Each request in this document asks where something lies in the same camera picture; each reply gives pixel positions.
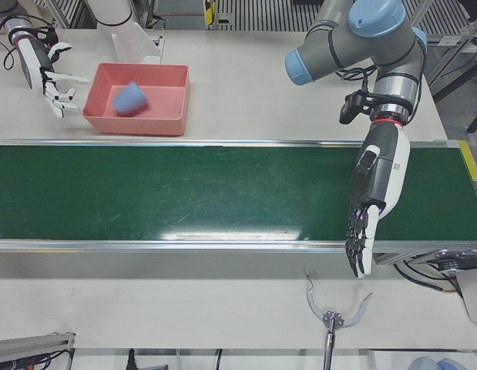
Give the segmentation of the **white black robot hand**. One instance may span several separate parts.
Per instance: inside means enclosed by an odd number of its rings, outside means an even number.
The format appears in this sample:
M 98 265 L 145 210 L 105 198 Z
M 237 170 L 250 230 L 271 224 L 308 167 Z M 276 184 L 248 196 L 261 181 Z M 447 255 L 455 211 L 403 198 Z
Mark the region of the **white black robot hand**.
M 345 250 L 354 276 L 371 273 L 380 219 L 396 206 L 405 180 L 410 142 L 391 119 L 372 122 L 351 176 Z
M 61 92 L 56 83 L 73 82 L 88 85 L 90 80 L 78 75 L 56 72 L 52 66 L 50 52 L 38 39 L 23 38 L 16 46 L 31 91 L 43 98 L 59 119 L 64 117 L 66 110 L 78 112 L 79 106 L 72 102 L 76 89 L 69 88 Z

